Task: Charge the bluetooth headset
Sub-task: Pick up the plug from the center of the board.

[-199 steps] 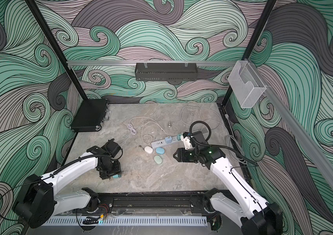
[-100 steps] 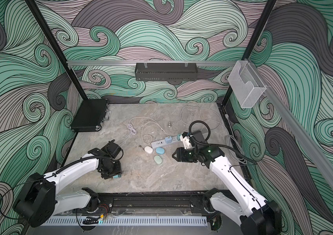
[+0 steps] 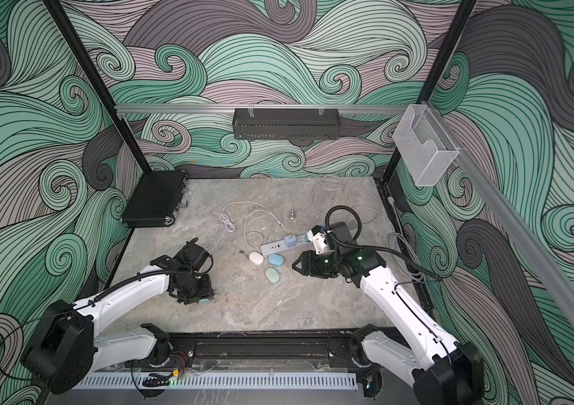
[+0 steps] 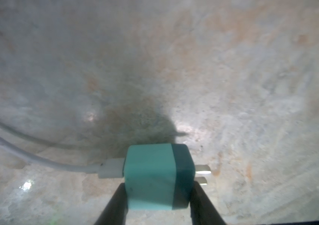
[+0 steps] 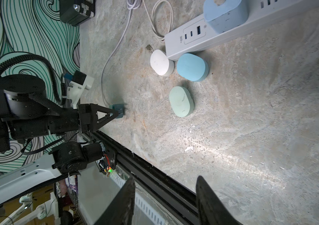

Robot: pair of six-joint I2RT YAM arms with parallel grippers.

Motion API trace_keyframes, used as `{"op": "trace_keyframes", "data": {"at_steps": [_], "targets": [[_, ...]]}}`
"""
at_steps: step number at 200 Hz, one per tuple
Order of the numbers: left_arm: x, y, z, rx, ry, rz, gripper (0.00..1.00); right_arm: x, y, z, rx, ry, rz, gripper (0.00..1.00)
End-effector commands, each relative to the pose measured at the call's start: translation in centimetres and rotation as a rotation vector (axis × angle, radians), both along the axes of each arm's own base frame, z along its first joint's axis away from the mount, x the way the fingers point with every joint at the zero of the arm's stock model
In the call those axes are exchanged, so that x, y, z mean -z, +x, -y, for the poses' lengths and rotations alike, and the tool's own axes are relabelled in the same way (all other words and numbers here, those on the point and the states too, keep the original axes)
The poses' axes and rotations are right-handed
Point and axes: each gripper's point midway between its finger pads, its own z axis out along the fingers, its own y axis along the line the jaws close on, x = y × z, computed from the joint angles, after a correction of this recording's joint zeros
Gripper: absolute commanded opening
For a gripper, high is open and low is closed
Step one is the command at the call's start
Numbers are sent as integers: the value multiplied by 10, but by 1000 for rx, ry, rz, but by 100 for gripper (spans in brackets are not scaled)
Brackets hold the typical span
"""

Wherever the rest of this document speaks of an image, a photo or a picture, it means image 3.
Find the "blue USB wall charger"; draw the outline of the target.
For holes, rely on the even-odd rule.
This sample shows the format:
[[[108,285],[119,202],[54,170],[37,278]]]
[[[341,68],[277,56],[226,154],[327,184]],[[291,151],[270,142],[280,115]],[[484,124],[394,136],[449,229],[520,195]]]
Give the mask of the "blue USB wall charger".
[[[296,235],[286,236],[284,238],[284,244],[287,248],[295,247],[298,244],[298,237]]]

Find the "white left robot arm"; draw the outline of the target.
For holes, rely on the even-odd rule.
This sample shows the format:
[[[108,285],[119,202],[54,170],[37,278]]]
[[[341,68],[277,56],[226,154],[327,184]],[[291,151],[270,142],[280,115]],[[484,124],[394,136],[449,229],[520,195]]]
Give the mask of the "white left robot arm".
[[[88,374],[128,361],[154,368],[173,358],[170,335],[152,323],[128,332],[107,334],[119,318],[160,295],[182,305],[211,300],[214,258],[188,241],[174,256],[159,256],[140,272],[101,293],[74,303],[49,305],[26,344],[20,363],[53,394],[62,394]]]

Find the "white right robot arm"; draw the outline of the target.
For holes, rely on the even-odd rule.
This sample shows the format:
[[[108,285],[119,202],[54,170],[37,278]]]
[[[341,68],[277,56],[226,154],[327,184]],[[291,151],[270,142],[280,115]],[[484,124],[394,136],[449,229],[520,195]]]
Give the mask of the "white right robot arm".
[[[350,213],[358,221],[354,232],[344,222],[333,223],[337,211]],[[382,370],[413,389],[420,404],[481,404],[484,401],[484,357],[471,343],[460,342],[447,332],[406,292],[386,260],[388,252],[403,253],[383,246],[358,243],[363,225],[349,206],[337,205],[326,213],[324,224],[312,228],[313,244],[293,263],[297,273],[313,278],[343,278],[355,285],[386,314],[400,338],[388,337],[369,324],[351,335],[349,352],[355,366],[364,370],[359,379],[363,394],[375,398],[381,393]]]

